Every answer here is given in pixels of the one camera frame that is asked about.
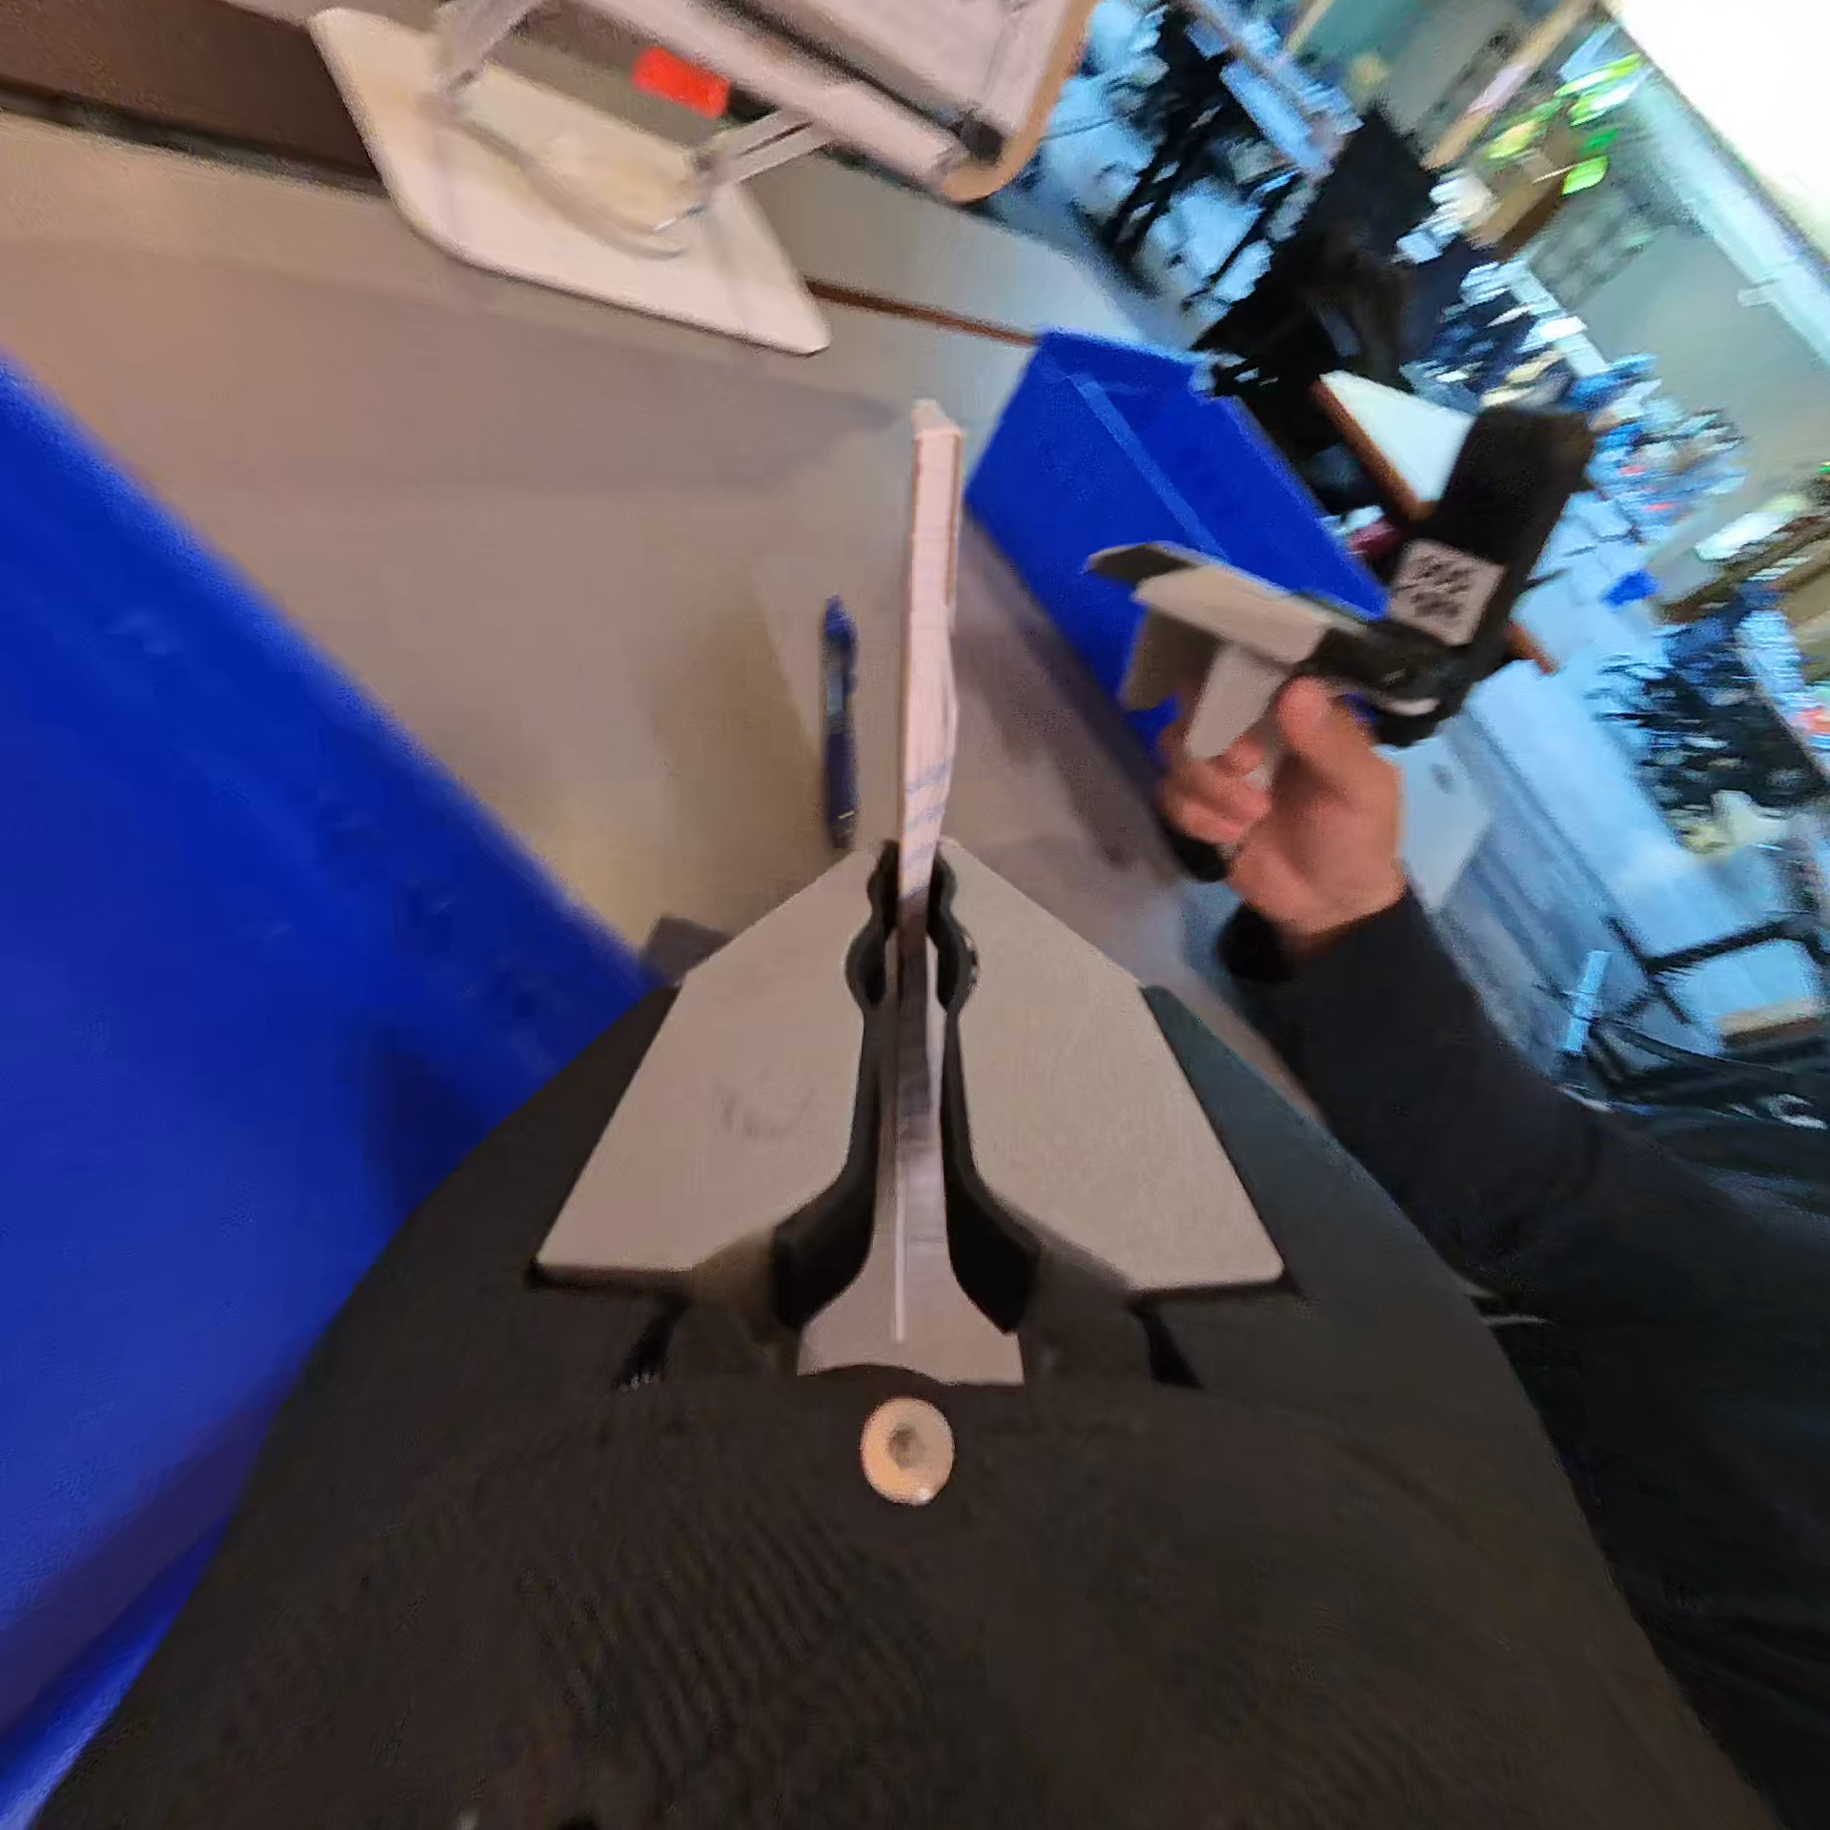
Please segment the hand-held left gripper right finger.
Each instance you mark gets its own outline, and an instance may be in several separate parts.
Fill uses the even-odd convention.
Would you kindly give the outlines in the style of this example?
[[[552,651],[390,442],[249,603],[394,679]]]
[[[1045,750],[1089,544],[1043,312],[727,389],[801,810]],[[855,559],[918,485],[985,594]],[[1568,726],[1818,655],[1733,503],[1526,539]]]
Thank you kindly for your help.
[[[930,883],[951,1272],[1001,1330],[1043,1271],[1125,1305],[1285,1261],[1145,987],[960,846]]]

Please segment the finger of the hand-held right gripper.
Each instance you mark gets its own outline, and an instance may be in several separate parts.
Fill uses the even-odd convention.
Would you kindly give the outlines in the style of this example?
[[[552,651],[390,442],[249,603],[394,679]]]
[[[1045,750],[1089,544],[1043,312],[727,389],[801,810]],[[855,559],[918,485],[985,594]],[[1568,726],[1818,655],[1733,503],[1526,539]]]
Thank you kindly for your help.
[[[1166,541],[1094,552],[1083,573],[1122,589],[1139,609],[1115,700],[1153,711],[1193,683],[1192,711],[1216,694],[1275,706],[1315,654],[1319,637],[1357,631],[1366,616],[1306,589],[1278,586],[1231,561]]]
[[[1216,761],[1268,716],[1282,686],[1282,663],[1248,647],[1216,647],[1180,694],[1183,747],[1197,763]]]

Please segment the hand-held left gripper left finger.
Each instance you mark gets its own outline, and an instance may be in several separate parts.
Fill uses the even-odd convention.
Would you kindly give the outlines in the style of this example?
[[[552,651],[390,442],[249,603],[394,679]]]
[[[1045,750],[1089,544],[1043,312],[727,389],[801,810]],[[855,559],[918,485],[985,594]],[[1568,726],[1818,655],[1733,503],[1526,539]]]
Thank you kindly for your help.
[[[877,1226],[897,848],[851,853],[672,990],[541,1276],[803,1330]]]

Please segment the white lined notepad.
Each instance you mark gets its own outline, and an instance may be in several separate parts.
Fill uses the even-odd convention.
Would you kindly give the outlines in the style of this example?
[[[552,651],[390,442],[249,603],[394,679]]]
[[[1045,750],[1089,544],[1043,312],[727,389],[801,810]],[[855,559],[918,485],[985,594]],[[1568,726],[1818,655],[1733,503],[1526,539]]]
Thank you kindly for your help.
[[[942,1023],[930,903],[955,777],[955,586],[963,435],[944,407],[911,409],[906,602],[899,639],[897,1018],[896,1018],[896,1341],[927,1344],[947,1312]]]

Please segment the blue pen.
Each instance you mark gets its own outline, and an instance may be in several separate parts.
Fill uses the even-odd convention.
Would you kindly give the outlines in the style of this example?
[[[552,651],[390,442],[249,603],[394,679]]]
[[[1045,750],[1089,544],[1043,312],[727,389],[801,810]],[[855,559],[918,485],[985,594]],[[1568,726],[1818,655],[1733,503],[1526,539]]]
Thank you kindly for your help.
[[[858,637],[840,597],[830,597],[818,628],[818,742],[821,805],[835,852],[855,844],[858,763],[855,763],[855,686]]]

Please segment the blue plastic bin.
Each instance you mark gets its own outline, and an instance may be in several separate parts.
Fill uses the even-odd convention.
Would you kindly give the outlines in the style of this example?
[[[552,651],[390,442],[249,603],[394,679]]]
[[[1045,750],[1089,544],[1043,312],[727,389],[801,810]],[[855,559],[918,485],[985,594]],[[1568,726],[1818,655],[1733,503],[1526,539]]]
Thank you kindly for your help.
[[[1244,403],[1197,388],[1193,358],[1050,329],[976,458],[964,503],[1108,701],[1142,607],[1087,559],[1167,543],[1367,620],[1385,593]]]
[[[30,1826],[332,1316],[656,981],[1,376],[1,1732]]]

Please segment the person's right forearm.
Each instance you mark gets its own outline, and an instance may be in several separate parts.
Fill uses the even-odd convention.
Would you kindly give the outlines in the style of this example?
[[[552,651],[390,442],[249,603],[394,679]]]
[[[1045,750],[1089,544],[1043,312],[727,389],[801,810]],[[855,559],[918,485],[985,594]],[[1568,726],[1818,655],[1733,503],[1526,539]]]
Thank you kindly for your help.
[[[1467,1280],[1660,1659],[1786,1826],[1827,1822],[1826,1130],[1604,1114],[1494,1031],[1413,899],[1219,959]]]

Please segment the grey desk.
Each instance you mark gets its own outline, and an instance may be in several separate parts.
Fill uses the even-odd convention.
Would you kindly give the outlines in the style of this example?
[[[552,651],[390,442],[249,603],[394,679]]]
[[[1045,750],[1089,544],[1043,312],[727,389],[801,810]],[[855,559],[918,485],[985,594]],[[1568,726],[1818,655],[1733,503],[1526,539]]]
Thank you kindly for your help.
[[[5,354],[232,559],[338,869],[410,763],[525,875],[641,938],[821,875],[818,616],[861,637],[861,848],[899,824],[911,407],[988,424],[1021,354],[863,319],[789,358],[491,278],[379,199],[5,120]]]

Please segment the person's right hand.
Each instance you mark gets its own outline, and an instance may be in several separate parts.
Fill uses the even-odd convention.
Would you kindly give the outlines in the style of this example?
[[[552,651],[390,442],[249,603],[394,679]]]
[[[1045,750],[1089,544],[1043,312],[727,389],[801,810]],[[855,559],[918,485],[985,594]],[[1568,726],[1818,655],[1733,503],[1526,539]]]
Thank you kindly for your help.
[[[1402,792],[1355,713],[1313,677],[1273,703],[1269,736],[1200,755],[1179,716],[1159,808],[1227,864],[1227,883],[1301,962],[1402,902]]]

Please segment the white document stand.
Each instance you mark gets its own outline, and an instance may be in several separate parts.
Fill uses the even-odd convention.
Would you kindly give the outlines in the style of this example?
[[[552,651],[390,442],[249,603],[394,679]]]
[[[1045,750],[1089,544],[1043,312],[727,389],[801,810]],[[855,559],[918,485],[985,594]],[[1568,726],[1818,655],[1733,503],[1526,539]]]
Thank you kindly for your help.
[[[308,35],[402,219],[487,275],[798,358],[823,305],[1025,346],[1033,332],[883,285],[806,278],[763,178],[823,153],[951,207],[1007,189],[1077,72],[1094,5],[578,5],[634,46],[629,87],[700,144],[507,68],[542,5],[425,26],[320,7]]]

